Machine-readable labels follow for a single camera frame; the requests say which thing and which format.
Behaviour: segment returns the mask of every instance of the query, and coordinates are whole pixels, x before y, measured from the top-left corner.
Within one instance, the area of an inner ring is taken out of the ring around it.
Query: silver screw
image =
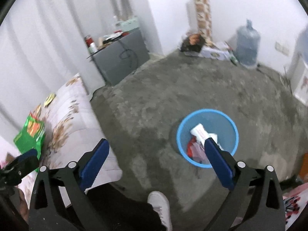
[[[267,170],[273,172],[274,168],[272,166],[267,166]]]
[[[44,172],[46,170],[46,166],[41,166],[39,169],[41,172]]]
[[[244,168],[244,167],[246,167],[246,164],[243,161],[239,161],[238,166],[241,167],[241,168]]]
[[[69,168],[74,168],[74,167],[76,167],[76,165],[77,165],[76,162],[71,161],[71,162],[68,164],[68,167],[69,167]]]

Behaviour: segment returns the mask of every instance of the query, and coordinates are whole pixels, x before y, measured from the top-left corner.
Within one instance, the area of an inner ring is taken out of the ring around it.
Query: black cable
[[[130,55],[129,52],[131,52],[135,56],[136,67],[134,68],[134,71],[133,71],[133,74],[134,74],[136,72],[137,68],[139,67],[139,58],[138,58],[136,52],[133,51],[132,49],[129,49],[120,39],[117,40],[117,41],[121,44],[122,48],[124,49],[124,51],[119,55],[119,57],[122,60],[125,60],[127,58],[132,57],[132,55]],[[130,66],[129,67],[132,68],[132,59],[130,59]]]

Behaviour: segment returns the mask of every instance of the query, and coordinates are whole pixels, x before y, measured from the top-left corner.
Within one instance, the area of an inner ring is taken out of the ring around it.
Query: blue bin rim
[[[236,152],[236,150],[238,149],[238,142],[239,142],[239,135],[238,135],[238,129],[234,123],[234,121],[232,121],[232,119],[227,116],[225,113],[219,111],[219,110],[215,110],[215,109],[200,109],[200,110],[197,110],[195,112],[192,112],[190,113],[188,116],[186,116],[183,121],[181,122],[181,124],[179,125],[179,128],[177,130],[177,147],[181,153],[181,155],[188,161],[190,162],[191,164],[195,165],[195,166],[198,166],[198,167],[202,167],[202,168],[211,168],[212,165],[211,164],[200,164],[200,163],[197,163],[195,161],[193,161],[192,159],[190,159],[187,154],[184,152],[183,148],[182,148],[182,145],[181,145],[181,139],[180,139],[180,135],[181,135],[181,132],[183,130],[183,127],[185,125],[185,123],[193,116],[199,114],[199,113],[217,113],[217,114],[220,114],[222,116],[224,116],[226,119],[228,119],[228,121],[232,124],[233,128],[234,128],[234,131],[235,131],[235,146],[231,152],[231,155],[233,156]]]

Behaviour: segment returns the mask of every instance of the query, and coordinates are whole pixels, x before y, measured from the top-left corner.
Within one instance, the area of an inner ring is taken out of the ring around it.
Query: shoelace
[[[156,213],[158,213],[159,215],[159,218],[161,219],[161,223],[164,225],[164,226],[167,226],[167,223],[164,221],[163,219],[163,213],[162,213],[162,209],[161,207],[153,207],[154,211]]]

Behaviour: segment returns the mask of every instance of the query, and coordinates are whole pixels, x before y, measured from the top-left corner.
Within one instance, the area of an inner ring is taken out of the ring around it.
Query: gray table
[[[150,59],[139,28],[92,55],[104,79],[112,86]]]

